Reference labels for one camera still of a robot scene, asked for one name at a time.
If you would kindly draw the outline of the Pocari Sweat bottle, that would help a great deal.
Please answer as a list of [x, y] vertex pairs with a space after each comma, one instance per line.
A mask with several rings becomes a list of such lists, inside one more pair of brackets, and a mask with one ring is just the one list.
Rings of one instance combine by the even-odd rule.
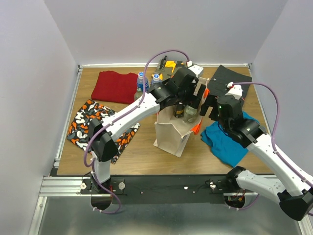
[[136, 88], [141, 88], [142, 91], [147, 91], [149, 88], [149, 80], [144, 78], [143, 72], [138, 73], [137, 81], [136, 81]]
[[152, 79], [151, 79], [151, 85], [155, 84], [155, 83], [161, 83], [162, 79], [161, 76], [159, 74], [153, 74], [152, 75]]

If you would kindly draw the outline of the beige canvas tote bag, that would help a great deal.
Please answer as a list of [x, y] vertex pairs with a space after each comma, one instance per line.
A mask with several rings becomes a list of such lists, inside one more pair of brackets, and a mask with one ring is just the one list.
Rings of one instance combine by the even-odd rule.
[[198, 134], [203, 117], [197, 111], [193, 122], [174, 116], [174, 106], [167, 107], [156, 115], [154, 146], [180, 157], [191, 134]]

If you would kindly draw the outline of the green cap glass bottle front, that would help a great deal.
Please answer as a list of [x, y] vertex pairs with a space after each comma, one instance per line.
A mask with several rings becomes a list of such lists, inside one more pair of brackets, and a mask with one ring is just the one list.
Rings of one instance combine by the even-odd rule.
[[141, 88], [137, 88], [134, 94], [134, 101], [138, 100], [143, 95], [143, 91]]

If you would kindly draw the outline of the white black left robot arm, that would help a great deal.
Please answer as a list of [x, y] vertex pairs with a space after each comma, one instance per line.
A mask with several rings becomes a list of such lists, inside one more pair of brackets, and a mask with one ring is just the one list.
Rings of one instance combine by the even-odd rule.
[[97, 193], [109, 191], [110, 164], [118, 153], [115, 141], [140, 120], [168, 107], [181, 103], [198, 109], [206, 90], [206, 85], [200, 83], [202, 74], [203, 67], [199, 65], [182, 67], [173, 77], [152, 84], [140, 98], [103, 122], [91, 120], [87, 150], [92, 154], [91, 187]]

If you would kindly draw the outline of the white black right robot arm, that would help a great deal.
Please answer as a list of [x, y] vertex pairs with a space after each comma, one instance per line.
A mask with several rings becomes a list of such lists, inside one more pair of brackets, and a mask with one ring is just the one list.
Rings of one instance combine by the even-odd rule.
[[208, 95], [201, 106], [204, 116], [212, 107], [209, 118], [222, 126], [232, 140], [254, 153], [274, 173], [271, 180], [251, 173], [244, 167], [232, 168], [220, 181], [211, 181], [216, 190], [235, 192], [250, 190], [279, 204], [291, 219], [300, 221], [313, 208], [313, 177], [295, 164], [274, 142], [265, 127], [243, 116], [240, 100], [233, 95]]

